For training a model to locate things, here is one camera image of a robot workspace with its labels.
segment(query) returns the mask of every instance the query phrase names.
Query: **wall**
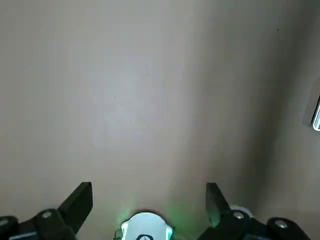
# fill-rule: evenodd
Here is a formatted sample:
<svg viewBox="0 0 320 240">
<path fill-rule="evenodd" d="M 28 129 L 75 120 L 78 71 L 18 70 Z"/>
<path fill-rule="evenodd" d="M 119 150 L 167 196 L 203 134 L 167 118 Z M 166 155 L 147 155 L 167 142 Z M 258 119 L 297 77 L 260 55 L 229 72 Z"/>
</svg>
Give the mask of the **wall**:
<svg viewBox="0 0 320 240">
<path fill-rule="evenodd" d="M 132 212 L 184 239 L 209 225 L 205 183 L 260 220 L 319 236 L 317 1 L 0 2 L 2 215 L 25 220 L 92 181 L 79 239 Z"/>
</svg>

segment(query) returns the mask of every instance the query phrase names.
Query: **white wall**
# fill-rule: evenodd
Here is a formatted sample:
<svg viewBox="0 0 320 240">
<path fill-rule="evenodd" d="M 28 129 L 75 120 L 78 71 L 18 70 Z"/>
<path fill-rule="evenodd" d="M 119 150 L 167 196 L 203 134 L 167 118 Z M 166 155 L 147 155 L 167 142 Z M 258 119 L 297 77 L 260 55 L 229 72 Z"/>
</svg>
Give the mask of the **white wall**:
<svg viewBox="0 0 320 240">
<path fill-rule="evenodd" d="M 319 236 L 316 2 L 0 1 L 0 213 L 25 220 L 92 181 L 79 239 L 141 208 L 195 239 L 217 182 Z"/>
</svg>

